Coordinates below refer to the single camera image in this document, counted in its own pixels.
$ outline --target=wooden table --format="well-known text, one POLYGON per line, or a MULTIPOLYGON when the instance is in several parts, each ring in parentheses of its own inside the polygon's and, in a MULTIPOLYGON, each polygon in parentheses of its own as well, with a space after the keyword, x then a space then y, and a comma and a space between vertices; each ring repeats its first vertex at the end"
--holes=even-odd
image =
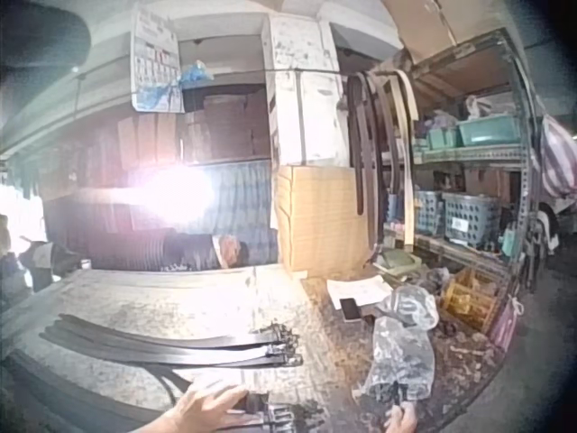
MULTIPOLYGON (((343 322, 328 298, 325 280, 301 283, 278 265, 201 274, 81 271, 2 317, 3 357, 19 348, 93 392, 138 406, 167 409, 169 396, 143 369, 96 360, 40 339, 40 332, 60 313, 127 332, 170 338, 250 331, 276 320, 301 335, 302 366, 179 373, 188 379, 198 373, 234 376, 254 392, 270 392, 275 402, 316 401, 325 409, 324 424, 318 431, 379 431, 387 409, 367 410, 352 395, 371 366, 369 326, 343 322)), ((486 339, 477 336, 475 341, 469 328, 456 325, 461 334, 452 338, 439 330, 430 333, 435 382, 431 397, 417 407, 419 431, 440 429, 461 413, 502 360, 486 339)))

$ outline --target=striped bag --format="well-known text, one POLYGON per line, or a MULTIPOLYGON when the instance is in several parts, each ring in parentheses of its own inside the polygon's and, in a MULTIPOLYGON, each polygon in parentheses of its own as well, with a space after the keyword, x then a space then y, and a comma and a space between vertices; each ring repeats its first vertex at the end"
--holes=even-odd
POLYGON ((577 198, 577 143, 550 115, 541 130, 543 186, 554 198, 577 198))

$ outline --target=white pillar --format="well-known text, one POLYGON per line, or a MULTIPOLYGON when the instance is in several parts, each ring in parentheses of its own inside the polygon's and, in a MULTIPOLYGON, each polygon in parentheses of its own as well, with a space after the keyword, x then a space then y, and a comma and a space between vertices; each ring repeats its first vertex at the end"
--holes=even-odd
MULTIPOLYGON (((269 15, 262 46, 266 69, 339 70, 326 21, 269 15)), ((337 110, 341 76, 291 70, 267 72, 266 82, 273 157, 278 149, 281 165, 349 166, 346 115, 337 110)))

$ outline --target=shelf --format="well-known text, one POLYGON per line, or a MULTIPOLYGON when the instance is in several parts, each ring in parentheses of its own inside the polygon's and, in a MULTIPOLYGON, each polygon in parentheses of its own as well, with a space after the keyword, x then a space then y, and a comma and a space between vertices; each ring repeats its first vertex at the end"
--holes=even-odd
MULTIPOLYGON (((389 227, 385 227, 385 232, 387 231, 392 232, 389 227)), ((402 231, 396 230, 394 233, 398 240, 403 240, 402 231)), ((452 244, 442 238, 415 233, 415 247, 445 257, 463 266, 471 266, 497 280, 506 279, 509 274, 508 265, 500 259, 482 252, 475 252, 471 248, 452 244)))
POLYGON ((458 147, 455 149, 440 149, 437 151, 415 152, 415 164, 435 162, 484 162, 521 166, 520 144, 495 144, 489 146, 458 147))

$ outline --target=paper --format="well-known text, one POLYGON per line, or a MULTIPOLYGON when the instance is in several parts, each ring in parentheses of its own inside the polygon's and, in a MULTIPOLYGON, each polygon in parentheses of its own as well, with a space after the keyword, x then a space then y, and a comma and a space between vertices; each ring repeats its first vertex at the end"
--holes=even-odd
POLYGON ((334 309, 341 309, 340 299, 353 298, 357 305, 376 304, 389 296, 393 289, 377 275, 360 281, 326 281, 334 309))
POLYGON ((466 219, 453 218, 451 228, 466 233, 469 231, 469 221, 467 221, 466 219))
POLYGON ((182 113, 179 40, 169 20, 145 7, 133 11, 131 93, 136 111, 182 113))

